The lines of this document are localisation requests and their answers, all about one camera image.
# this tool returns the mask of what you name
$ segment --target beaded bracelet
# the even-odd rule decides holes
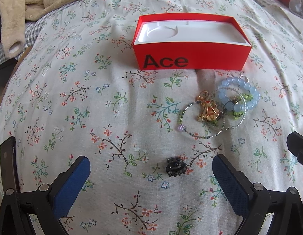
[[[252,110],[257,105],[258,101],[260,100],[260,93],[256,90],[255,87],[252,87],[248,83],[248,78],[247,78],[247,82],[246,82],[241,77],[243,77],[243,76],[240,76],[240,78],[227,77],[227,79],[222,81],[222,83],[218,87],[218,89],[223,88],[223,87],[228,87],[231,84],[237,84],[240,87],[243,87],[244,89],[248,90],[249,93],[252,95],[252,99],[246,103],[246,106],[247,106],[247,110]],[[233,104],[223,91],[219,92],[218,97],[220,98],[222,104],[225,105],[226,110],[228,110],[228,111],[234,110],[235,112],[242,111],[242,109],[243,109],[242,105],[239,103]]]
[[[179,126],[178,126],[178,130],[179,130],[180,132],[183,132],[183,131],[184,131],[184,132],[187,132],[190,136],[192,136],[192,137],[197,137],[197,138],[200,138],[200,139],[210,139],[210,138],[213,138],[213,137],[218,136],[221,132],[223,132],[224,127],[225,127],[225,118],[224,118],[224,117],[223,117],[223,123],[222,123],[222,128],[221,128],[221,130],[220,130],[219,132],[217,132],[216,134],[212,135],[212,136],[194,135],[193,133],[187,131],[186,126],[183,124],[183,116],[184,116],[186,110],[187,110],[190,106],[192,106],[192,105],[194,105],[194,104],[201,104],[201,101],[195,101],[195,102],[190,103],[190,104],[187,105],[186,108],[182,111],[181,117],[180,117],[180,121],[179,121]]]

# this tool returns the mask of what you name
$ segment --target bed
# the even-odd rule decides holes
[[[243,70],[139,71],[131,46],[139,15],[171,12],[235,17],[252,44]],[[177,131],[180,111],[200,91],[241,75],[261,99],[240,127],[209,140]],[[198,112],[186,122],[210,134]],[[303,135],[303,20],[254,0],[77,2],[45,21],[0,107],[0,144],[16,137],[22,191],[89,158],[91,174],[61,218],[69,234],[234,234],[241,218],[213,176],[212,157],[224,154],[252,183],[294,186],[303,197],[303,167],[286,146],[293,131]],[[171,156],[189,165],[185,175],[166,174]]]

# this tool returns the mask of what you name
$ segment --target flower print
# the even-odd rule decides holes
[[[152,214],[151,209],[143,208],[142,215],[143,217],[149,217]]]
[[[156,180],[156,178],[154,177],[154,175],[148,175],[147,180],[149,182],[153,182],[154,180]]]
[[[183,161],[185,161],[186,159],[188,159],[188,157],[185,154],[179,155],[179,158]]]
[[[103,133],[107,136],[110,136],[112,134],[112,131],[106,129]]]
[[[239,138],[238,139],[238,146],[241,147],[243,144],[245,144],[245,139]]]
[[[161,188],[164,188],[164,189],[170,188],[169,183],[170,182],[163,181],[163,183],[161,184]]]
[[[204,216],[197,217],[197,222],[202,222],[202,220],[204,220]]]
[[[148,231],[155,231],[157,224],[156,223],[151,223],[148,225],[149,227],[147,228]]]
[[[105,149],[105,147],[107,147],[107,145],[103,142],[98,146],[98,148],[100,148],[102,150]]]
[[[97,221],[94,221],[94,219],[90,219],[90,220],[89,220],[89,224],[90,224],[90,225],[94,225],[94,226],[95,226],[96,223],[97,223]]]
[[[196,162],[196,164],[199,166],[199,168],[202,168],[206,165],[206,162],[203,162],[202,159],[199,159],[199,161]]]
[[[189,167],[186,170],[186,175],[189,175],[193,172],[193,169],[190,169]]]
[[[148,162],[148,157],[147,156],[144,156],[144,158],[142,159],[142,161],[144,162],[144,163],[147,163]]]

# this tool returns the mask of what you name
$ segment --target red box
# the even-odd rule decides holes
[[[140,70],[242,70],[251,48],[233,17],[203,13],[142,15],[133,39]]]

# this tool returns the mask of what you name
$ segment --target gold keychain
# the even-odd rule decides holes
[[[197,97],[196,101],[201,102],[203,112],[198,115],[199,122],[212,122],[217,120],[220,115],[220,111],[217,109],[217,103],[215,100],[208,100],[209,94],[207,91],[202,91]]]

